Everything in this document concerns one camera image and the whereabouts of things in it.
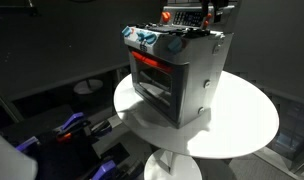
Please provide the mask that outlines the blue right oven knob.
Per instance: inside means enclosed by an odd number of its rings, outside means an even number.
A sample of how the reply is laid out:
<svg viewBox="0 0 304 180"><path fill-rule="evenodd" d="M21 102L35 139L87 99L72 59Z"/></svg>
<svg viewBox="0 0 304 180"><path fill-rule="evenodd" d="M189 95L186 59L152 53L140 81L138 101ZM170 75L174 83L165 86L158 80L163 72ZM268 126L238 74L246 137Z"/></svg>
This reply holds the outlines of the blue right oven knob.
<svg viewBox="0 0 304 180"><path fill-rule="evenodd" d="M179 37L174 38L168 44L168 50L172 53L179 53L182 50L182 47L183 47L183 43Z"/></svg>

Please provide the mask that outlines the purple clamp left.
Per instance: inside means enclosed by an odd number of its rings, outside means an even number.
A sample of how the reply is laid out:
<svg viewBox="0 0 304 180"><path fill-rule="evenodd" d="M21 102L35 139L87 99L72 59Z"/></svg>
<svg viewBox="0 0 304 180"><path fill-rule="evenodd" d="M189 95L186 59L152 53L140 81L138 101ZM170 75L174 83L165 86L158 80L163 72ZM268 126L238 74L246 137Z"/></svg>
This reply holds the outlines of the purple clamp left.
<svg viewBox="0 0 304 180"><path fill-rule="evenodd" d="M20 152L30 152L36 150L40 145L40 141L36 136L32 136L31 138L25 140L21 144L15 147L16 150Z"/></svg>

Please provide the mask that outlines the purple clamp lower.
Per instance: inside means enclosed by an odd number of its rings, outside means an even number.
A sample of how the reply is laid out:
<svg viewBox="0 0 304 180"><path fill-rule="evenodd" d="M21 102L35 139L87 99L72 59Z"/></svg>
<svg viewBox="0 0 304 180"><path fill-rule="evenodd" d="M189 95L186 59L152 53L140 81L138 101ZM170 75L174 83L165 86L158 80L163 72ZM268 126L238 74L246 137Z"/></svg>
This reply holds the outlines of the purple clamp lower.
<svg viewBox="0 0 304 180"><path fill-rule="evenodd" d="M107 175L116 168L113 160L103 163L89 180L105 180Z"/></svg>

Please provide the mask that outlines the blue middle oven knob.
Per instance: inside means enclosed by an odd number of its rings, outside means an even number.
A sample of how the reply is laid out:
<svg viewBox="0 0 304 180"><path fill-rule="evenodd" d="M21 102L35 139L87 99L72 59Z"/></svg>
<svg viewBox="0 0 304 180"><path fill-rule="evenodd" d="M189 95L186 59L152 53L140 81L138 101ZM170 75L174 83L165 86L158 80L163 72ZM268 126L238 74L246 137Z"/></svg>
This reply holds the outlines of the blue middle oven knob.
<svg viewBox="0 0 304 180"><path fill-rule="evenodd" d="M139 31L137 33L137 41L140 43L153 44L157 40L157 36L151 32Z"/></svg>

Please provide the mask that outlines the silver toy stove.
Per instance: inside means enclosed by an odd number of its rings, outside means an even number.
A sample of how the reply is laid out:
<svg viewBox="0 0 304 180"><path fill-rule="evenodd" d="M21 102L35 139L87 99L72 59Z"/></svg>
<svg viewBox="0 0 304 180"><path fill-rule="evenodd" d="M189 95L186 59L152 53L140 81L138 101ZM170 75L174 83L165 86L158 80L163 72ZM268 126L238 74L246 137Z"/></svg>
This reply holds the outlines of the silver toy stove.
<svg viewBox="0 0 304 180"><path fill-rule="evenodd" d="M167 23L161 17L158 23L128 25L132 32L123 36L135 92L177 128L210 108L233 37L238 5L229 2L223 23L214 22L213 0L208 8L212 17L207 18L207 27L203 26L201 3L170 3L162 11L171 14ZM139 31L154 33L157 40L153 44L140 43ZM183 47L179 53L172 53L168 44L176 37L182 40ZM131 51L171 67L171 73L135 59Z"/></svg>

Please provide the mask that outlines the purple clamp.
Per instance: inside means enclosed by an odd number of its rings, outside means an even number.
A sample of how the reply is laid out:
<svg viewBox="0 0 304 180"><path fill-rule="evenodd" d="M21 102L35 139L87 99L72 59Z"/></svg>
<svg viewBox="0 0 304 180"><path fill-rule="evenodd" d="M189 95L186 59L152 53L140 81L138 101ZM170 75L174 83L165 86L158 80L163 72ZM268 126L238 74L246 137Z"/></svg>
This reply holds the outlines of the purple clamp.
<svg viewBox="0 0 304 180"><path fill-rule="evenodd" d="M89 180L105 180L107 175L116 168L113 160L103 163Z"/></svg>
<svg viewBox="0 0 304 180"><path fill-rule="evenodd" d="M16 150L20 152L30 152L36 150L40 145L40 141L36 136L32 136L31 138L25 140L21 144L15 147Z"/></svg>
<svg viewBox="0 0 304 180"><path fill-rule="evenodd" d="M58 129L56 140L59 143L67 142L89 124L90 122L85 118L83 112L74 113Z"/></svg>

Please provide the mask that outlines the small background round table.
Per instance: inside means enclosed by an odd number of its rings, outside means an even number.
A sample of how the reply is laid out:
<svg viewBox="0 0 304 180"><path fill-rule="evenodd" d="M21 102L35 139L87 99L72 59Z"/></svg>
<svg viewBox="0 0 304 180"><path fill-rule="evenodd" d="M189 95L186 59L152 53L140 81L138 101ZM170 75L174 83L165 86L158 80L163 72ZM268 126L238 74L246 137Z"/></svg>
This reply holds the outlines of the small background round table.
<svg viewBox="0 0 304 180"><path fill-rule="evenodd" d="M103 87L103 82L97 79L86 79L77 83L73 91L79 95L92 94Z"/></svg>

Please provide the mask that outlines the blue left oven knob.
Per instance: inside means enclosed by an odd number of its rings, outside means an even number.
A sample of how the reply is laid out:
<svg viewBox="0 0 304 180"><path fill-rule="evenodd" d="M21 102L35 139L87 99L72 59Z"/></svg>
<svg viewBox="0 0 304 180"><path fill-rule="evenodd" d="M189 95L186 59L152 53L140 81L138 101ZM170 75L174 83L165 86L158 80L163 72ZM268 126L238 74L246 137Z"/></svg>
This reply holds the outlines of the blue left oven knob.
<svg viewBox="0 0 304 180"><path fill-rule="evenodd" d="M128 37L131 34L132 30L129 26L126 26L123 30L122 30L122 34L124 37Z"/></svg>

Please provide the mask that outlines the white round table base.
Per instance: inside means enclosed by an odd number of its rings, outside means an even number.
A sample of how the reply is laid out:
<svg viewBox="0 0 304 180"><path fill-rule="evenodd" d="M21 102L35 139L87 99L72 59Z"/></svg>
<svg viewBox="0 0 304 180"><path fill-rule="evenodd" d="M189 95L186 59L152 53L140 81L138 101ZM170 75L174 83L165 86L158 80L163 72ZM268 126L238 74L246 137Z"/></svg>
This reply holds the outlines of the white round table base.
<svg viewBox="0 0 304 180"><path fill-rule="evenodd" d="M146 161L144 180L202 180L202 175L192 157L159 149Z"/></svg>

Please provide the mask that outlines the orange left stove knob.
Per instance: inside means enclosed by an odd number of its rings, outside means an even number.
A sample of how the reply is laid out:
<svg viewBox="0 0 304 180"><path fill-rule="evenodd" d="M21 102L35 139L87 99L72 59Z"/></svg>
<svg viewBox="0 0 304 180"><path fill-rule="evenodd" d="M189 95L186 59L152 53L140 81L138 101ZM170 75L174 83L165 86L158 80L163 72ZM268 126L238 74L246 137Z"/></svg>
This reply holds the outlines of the orange left stove knob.
<svg viewBox="0 0 304 180"><path fill-rule="evenodd" d="M167 23L171 18L171 14L167 11L164 11L161 13L161 17L162 17L162 21Z"/></svg>

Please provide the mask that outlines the round white table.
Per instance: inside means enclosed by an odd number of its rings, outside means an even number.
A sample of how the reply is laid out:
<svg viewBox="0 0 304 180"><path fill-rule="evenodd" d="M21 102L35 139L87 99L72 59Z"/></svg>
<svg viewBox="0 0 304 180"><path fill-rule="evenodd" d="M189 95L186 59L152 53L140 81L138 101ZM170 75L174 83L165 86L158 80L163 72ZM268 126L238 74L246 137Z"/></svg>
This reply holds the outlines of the round white table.
<svg viewBox="0 0 304 180"><path fill-rule="evenodd" d="M178 154L228 159L251 154L272 141L279 116L271 100L248 81L222 72L211 109L177 129L135 93L124 78L114 93L121 121L148 143Z"/></svg>

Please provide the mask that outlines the purple clamp upper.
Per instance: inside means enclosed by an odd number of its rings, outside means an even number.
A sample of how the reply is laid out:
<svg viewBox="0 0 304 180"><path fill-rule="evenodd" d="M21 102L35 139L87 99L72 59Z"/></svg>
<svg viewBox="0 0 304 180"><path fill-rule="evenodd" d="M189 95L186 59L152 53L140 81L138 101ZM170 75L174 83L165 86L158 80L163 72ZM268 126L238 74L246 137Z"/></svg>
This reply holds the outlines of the purple clamp upper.
<svg viewBox="0 0 304 180"><path fill-rule="evenodd" d="M89 124L90 122L85 118L83 112L74 113L58 129L56 140L59 143L67 142Z"/></svg>

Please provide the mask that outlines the blue oven knob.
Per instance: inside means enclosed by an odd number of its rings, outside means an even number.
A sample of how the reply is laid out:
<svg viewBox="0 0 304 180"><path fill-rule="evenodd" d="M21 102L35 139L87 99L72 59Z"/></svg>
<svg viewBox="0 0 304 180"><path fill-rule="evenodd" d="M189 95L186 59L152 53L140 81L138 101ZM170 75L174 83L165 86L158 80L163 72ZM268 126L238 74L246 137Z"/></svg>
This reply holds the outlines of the blue oven knob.
<svg viewBox="0 0 304 180"><path fill-rule="evenodd" d="M128 37L131 34L132 30L129 26L126 26L123 30L122 30L122 34L124 37Z"/></svg>
<svg viewBox="0 0 304 180"><path fill-rule="evenodd" d="M182 47L183 47L183 43L179 37L174 38L168 44L168 50L172 53L179 53L182 50Z"/></svg>
<svg viewBox="0 0 304 180"><path fill-rule="evenodd" d="M151 32L139 31L137 33L137 41L140 43L153 44L157 40L157 36Z"/></svg>

